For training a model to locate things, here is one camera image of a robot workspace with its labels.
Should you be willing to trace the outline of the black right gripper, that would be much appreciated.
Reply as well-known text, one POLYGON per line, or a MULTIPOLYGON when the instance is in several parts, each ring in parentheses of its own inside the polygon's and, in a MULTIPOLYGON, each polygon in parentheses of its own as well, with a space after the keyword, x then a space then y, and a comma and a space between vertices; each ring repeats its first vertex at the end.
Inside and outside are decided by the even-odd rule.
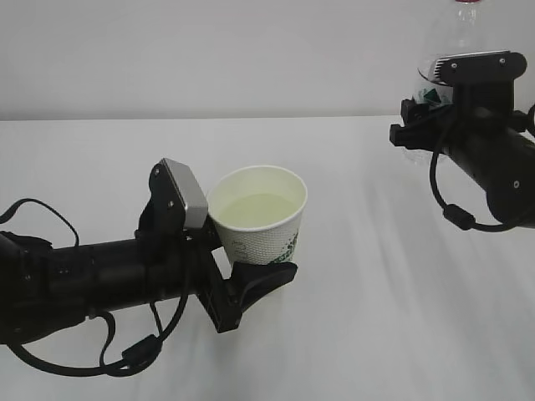
POLYGON ((453 140, 478 133, 527 130, 527 115, 514 109, 511 82, 452 88, 451 103, 437 109, 404 99, 400 117, 403 124, 390 126, 390 143, 416 153, 433 152, 442 134, 446 134, 443 145, 448 146, 453 140))

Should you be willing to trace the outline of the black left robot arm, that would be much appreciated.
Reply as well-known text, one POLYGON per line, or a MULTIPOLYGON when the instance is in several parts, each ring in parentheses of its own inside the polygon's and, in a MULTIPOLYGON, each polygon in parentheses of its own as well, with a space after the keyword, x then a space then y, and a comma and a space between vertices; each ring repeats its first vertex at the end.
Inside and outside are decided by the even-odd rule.
POLYGON ((44 239, 1 234, 1 343, 27 344, 82 323, 97 312, 195 295, 219 333, 290 283, 292 262, 236 262, 224 278, 212 255, 221 243, 207 226, 174 235, 52 248, 44 239))

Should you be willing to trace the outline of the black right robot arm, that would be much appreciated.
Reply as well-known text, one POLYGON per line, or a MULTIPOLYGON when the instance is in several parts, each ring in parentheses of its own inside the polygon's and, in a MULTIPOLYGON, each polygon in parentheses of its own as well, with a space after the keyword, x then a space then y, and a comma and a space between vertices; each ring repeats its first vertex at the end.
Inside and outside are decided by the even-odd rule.
POLYGON ((390 142, 431 155, 429 182, 443 217, 463 231, 498 233, 534 227, 532 114, 514 109, 514 84, 461 85, 451 104, 433 109, 413 99, 400 106, 402 124, 390 127, 390 142), (437 163, 446 156, 485 193, 496 224, 483 224, 439 190, 437 163))

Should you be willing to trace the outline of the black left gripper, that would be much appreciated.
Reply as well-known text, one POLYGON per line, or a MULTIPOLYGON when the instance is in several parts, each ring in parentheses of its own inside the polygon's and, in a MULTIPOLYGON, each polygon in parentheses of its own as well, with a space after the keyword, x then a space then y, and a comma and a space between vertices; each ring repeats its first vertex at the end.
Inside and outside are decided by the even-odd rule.
POLYGON ((139 228, 135 239, 145 267, 148 299, 160 301, 184 293, 194 294, 219 333, 237 329, 247 309, 292 282, 298 271, 293 262, 267 265, 235 262, 232 267, 235 298, 212 255, 222 246, 212 221, 206 221, 201 229, 180 230, 173 235, 139 228))

